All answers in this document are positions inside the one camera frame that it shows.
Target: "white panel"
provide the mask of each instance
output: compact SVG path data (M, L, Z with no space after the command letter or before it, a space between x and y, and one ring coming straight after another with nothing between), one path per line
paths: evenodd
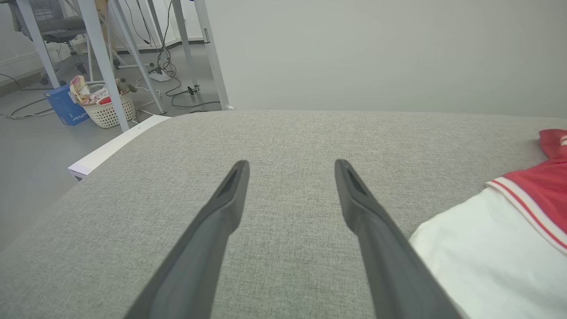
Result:
M215 0L237 109L567 117L561 0Z

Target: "office chair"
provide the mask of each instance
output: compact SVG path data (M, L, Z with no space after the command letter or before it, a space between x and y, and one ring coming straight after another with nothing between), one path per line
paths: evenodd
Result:
M23 33L32 40L16 0L0 0L0 3L7 3L10 6L12 19L14 21L14 30ZM47 43L65 43L71 52L70 57L61 60L59 63L59 68L56 72L57 77L60 77L63 73L72 68L76 68L82 74L86 74L87 72L83 66L83 62L71 43L77 35L87 32L83 19L81 19L80 16L65 18L58 0L30 0L29 4L36 17L37 26L39 27L43 40ZM48 84L49 80L46 74L42 73L42 75L43 77L40 83L44 85ZM59 83L60 85L66 84L65 81L59 81Z

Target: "laundry basket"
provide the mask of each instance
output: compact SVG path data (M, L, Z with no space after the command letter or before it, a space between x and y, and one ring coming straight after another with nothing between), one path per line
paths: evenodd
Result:
M90 86L90 89L97 88L98 86L104 86L104 84L95 84ZM130 97L130 91L120 95L120 101L122 102L122 108L124 109L124 114L126 115L126 120L132 120L136 115L136 108L132 102L132 97ZM91 119L96 123L96 125L102 128L114 127L119 124L118 116L114 111L112 102L106 104L92 104L92 105L81 105Z

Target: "gray floor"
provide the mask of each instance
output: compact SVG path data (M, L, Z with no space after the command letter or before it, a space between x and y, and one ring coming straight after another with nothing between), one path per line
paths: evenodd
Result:
M201 91L194 96L180 95L176 104L191 106L202 102L218 101L217 89L203 44L191 45L195 64L198 66L197 80ZM182 85L172 93L187 89L191 85L187 63L181 46L171 49L172 62L177 67L177 75ZM129 55L121 56L127 63L134 60ZM156 62L157 53L144 53L146 63ZM63 79L70 81L76 74L69 73ZM136 84L141 77L139 69L121 69L116 77L125 78ZM98 70L95 78L102 79ZM218 111L220 104L207 104L191 109L172 107L171 98L165 96L167 90L177 86L174 79L157 83L154 88L162 91L162 106L167 116L177 116L188 112ZM13 110L27 103L43 98L44 90L18 91L0 98L0 114L12 113ZM152 100L150 93L139 90L133 94L135 105ZM47 101L42 101L26 108L28 114L49 108ZM155 104L142 109L159 113ZM140 114L140 120L149 115ZM77 181L67 172L67 167L102 146L121 133L119 127L102 129L92 120L83 121L76 126L63 125L56 114L42 117L28 117L22 120L0 118L0 251L9 245L19 234L41 217L50 205L55 203Z

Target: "white fabric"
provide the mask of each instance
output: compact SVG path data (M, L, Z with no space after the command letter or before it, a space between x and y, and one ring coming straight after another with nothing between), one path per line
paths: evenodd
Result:
M421 224L410 243L471 319L567 316L567 256L493 188Z

